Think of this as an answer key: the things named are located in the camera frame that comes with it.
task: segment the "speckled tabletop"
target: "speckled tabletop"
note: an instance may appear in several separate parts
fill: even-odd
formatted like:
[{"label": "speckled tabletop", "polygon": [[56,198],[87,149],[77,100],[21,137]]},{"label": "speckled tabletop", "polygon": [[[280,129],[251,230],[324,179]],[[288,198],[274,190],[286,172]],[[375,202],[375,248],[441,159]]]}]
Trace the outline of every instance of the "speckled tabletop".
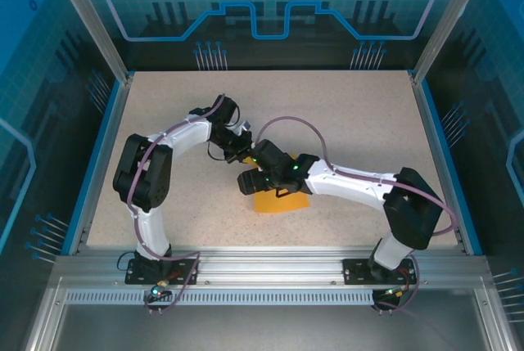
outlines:
[{"label": "speckled tabletop", "polygon": [[[125,139],[165,130],[222,92],[257,134],[282,115],[307,119],[325,136],[333,163],[376,172],[416,169],[442,195],[422,121],[405,71],[236,71],[136,73],[88,237],[92,248],[132,246],[133,225],[112,189]],[[287,152],[321,155],[316,136],[280,122],[265,136]],[[218,148],[213,148],[217,155]],[[257,214],[237,175],[244,164],[211,160],[201,144],[178,158],[163,204],[165,231],[178,246],[374,246],[389,229],[384,214],[331,196],[310,196],[310,208]],[[441,216],[438,228],[449,223]],[[453,234],[431,245],[456,245]]]}]

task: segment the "yellow sponge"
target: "yellow sponge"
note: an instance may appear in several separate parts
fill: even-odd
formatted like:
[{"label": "yellow sponge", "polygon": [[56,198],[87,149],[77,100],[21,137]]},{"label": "yellow sponge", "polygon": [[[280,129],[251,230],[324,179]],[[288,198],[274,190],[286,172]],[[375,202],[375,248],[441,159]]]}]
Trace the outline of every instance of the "yellow sponge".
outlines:
[{"label": "yellow sponge", "polygon": [[[250,158],[244,161],[256,167]],[[305,193],[293,193],[281,198],[276,197],[275,190],[255,193],[255,212],[259,214],[281,214],[302,208],[309,208],[308,195]]]}]

